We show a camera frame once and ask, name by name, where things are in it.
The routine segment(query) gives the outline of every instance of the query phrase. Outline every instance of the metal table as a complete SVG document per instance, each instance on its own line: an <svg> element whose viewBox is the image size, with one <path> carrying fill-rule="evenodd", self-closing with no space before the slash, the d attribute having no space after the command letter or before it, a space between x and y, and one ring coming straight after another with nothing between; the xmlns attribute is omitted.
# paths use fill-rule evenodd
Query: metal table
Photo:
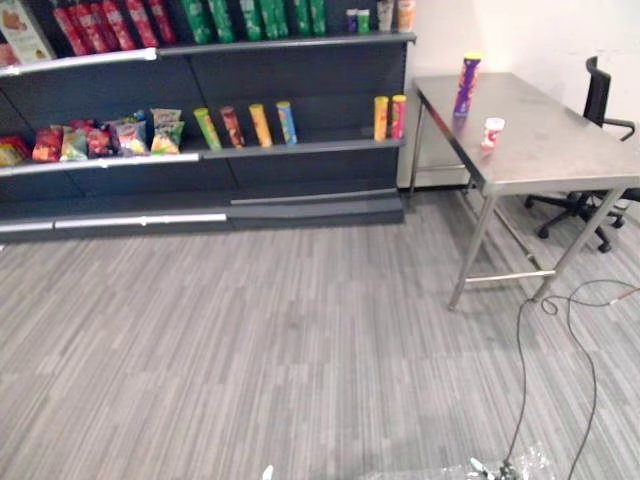
<svg viewBox="0 0 640 480"><path fill-rule="evenodd" d="M458 76L421 77L414 80L421 101L411 169L413 194L419 170L419 148L426 110L456 152L484 197L469 249L451 296L455 308L467 283L544 278L534 295L539 300L583 247L625 189L640 186L640 157L613 136L510 73L478 77L470 113L453 117ZM493 150L480 146L487 117L502 117L506 126ZM600 208L552 270L545 270L530 253L517 231L496 210L503 195L544 191L609 190ZM535 267L535 271L469 277L471 266L493 213L508 227Z"/></svg>

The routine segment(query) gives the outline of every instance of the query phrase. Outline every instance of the black office chair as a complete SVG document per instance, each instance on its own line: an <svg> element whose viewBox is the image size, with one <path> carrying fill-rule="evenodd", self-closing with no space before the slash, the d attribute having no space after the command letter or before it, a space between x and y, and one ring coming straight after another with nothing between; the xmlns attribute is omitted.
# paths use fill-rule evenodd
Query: black office chair
<svg viewBox="0 0 640 480"><path fill-rule="evenodd" d="M589 93L587 95L587 103L584 107L583 116L599 127L606 124L628 128L630 130L629 133L620 138L620 141L624 142L635 133L635 124L626 120L614 120L604 117L604 112L607 109L607 100L609 98L611 75L602 70L598 70L598 57L587 59L587 71L591 75L591 82L589 83ZM531 208L534 202L542 202L564 208L562 213L538 229L538 237L547 238L549 236L549 228L565 218L579 216L582 220L588 222L597 209L597 199L602 199L606 194L606 191L571 192L567 195L566 199L529 195L524 202L524 206ZM640 202L640 188L626 190L622 198ZM615 218L615 221L611 224L614 228L620 228L624 225L624 218L622 218L623 213L611 211L607 213L607 215ZM597 228L596 235L602 240L602 244L598 247L598 250L602 253L611 250L611 243L602 230L602 227Z"/></svg>

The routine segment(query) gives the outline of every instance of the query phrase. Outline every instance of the black wire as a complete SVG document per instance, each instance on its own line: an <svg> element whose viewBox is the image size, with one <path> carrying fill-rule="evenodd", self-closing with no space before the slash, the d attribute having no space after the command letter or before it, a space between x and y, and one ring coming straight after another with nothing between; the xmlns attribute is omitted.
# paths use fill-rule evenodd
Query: black wire
<svg viewBox="0 0 640 480"><path fill-rule="evenodd" d="M612 283L612 284L616 284L616 285L622 285L625 287L630 288L631 290L625 292L622 295L619 295L618 297L614 298L613 300L609 300L607 302L603 302L603 303L593 303L593 302L585 302L585 301L581 301L581 300L576 300L575 296L578 294L578 292L588 286L588 285L593 285L593 284L599 284L599 283ZM576 452L576 455L573 459L573 462L571 463L571 469L569 470L569 475L567 476L567 480L571 479L571 476L573 475L573 472L576 468L576 465L578 464L578 460L580 459L580 455L582 455L582 451L584 450L584 447L587 443L587 439L589 438L589 434L591 433L591 427L593 425L593 419L595 417L595 413L596 413L596 406L598 403L598 386L597 386L597 378L596 378L596 367L595 367L595 363L593 362L593 358L591 357L591 355L589 354L589 352L587 351L587 349L585 348L585 346L582 344L582 342L580 341L580 339L578 339L578 337L576 336L574 330L573 330L573 326L571 323L571 304L575 303L577 305L583 305L583 306L587 306L587 307L595 307L595 308L603 308L603 307L608 307L613 305L614 303L616 303L619 300L623 300L627 297L629 297L630 295L634 294L634 293L638 293L640 292L640 287L636 287L635 285L632 285L630 283L627 282L623 282L621 280L609 280L609 279L597 279L597 280L590 280L588 282L584 282L582 284L580 284L572 293L571 295L569 295L568 297L564 297L561 295L550 295L548 297L545 297L542 299L540 306L542 308L542 310L547 314L547 315L557 315L558 314L558 306L553 303L553 300L564 300L567 302L567 315L566 315L566 321L567 321L567 328L569 330L569 333L571 335L571 337L573 338L573 340L576 342L576 344L578 345L578 347L580 347L580 350L582 350L582 353L584 353L585 357L587 358L587 361L589 362L589 367L591 369L591 381L593 384L593 395L592 395L592 401L591 401L591 411L589 413L589 420L587 422L587 427L585 429L584 435L582 437L582 441L580 442L580 446L578 447L578 451ZM522 426L522 419L524 417L524 411L525 411L525 406L526 406L526 402L527 402L527 368L526 368L526 363L525 363L525 359L524 359L524 354L522 351L522 342L520 339L520 327L522 324L522 312L524 310L524 306L527 303L531 303L533 302L533 299L527 299L524 302L522 302L520 304L520 308L518 309L518 318L517 318L517 327L516 327L516 339L517 339L517 343L518 343L518 353L520 354L520 362L522 365L522 405L520 408L520 416L518 418L518 422L516 424L516 429L515 432L513 434L513 438L511 440L511 444L509 446L509 452L507 453L507 456L504 460L505 465L509 464L509 459L511 457L511 454L513 453L513 448L516 442L516 439L518 437L518 433L520 432L520 427Z"/></svg>
<svg viewBox="0 0 640 480"><path fill-rule="evenodd" d="M520 425L522 425L522 418L524 417L524 409L527 405L527 364L524 361L524 353L522 351L522 342L520 340L520 326L522 325L522 311L524 307L528 303L532 303L533 299L529 298L520 304L520 308L518 309L518 320L516 322L516 340L518 341L518 353L520 354L520 365L522 365L522 406L520 407L520 416L518 417L518 423L516 424L516 431L513 433L513 439L511 440L511 445L509 446L509 452L507 453L507 457L504 460L505 464L509 463L509 458L511 458L511 454L513 453L513 447L516 444L516 439L518 438L518 432L520 431Z"/></svg>

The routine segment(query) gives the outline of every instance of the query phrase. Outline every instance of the table top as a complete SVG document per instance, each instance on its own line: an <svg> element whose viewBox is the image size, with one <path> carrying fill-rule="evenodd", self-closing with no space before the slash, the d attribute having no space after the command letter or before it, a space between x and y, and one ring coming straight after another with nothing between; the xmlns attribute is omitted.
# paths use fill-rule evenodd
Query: table top
<svg viewBox="0 0 640 480"><path fill-rule="evenodd" d="M462 118L453 117L457 75L420 77L414 84L485 195L640 186L637 149L511 73L480 74ZM491 150L480 146L488 117L506 120Z"/></svg>

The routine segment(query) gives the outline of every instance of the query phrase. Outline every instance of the white wall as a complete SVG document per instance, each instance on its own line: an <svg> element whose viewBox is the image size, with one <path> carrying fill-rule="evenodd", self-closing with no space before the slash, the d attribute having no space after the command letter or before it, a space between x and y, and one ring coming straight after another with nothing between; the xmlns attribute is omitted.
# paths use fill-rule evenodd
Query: white wall
<svg viewBox="0 0 640 480"><path fill-rule="evenodd" d="M640 0L418 0L410 47L413 76L460 72L467 50L483 53L481 71L511 71L582 113L587 57L612 75L607 116L640 121ZM407 186L416 122L410 91L408 147L399 186ZM425 132L420 164L455 163L434 131ZM460 183L464 176L421 174L419 185Z"/></svg>

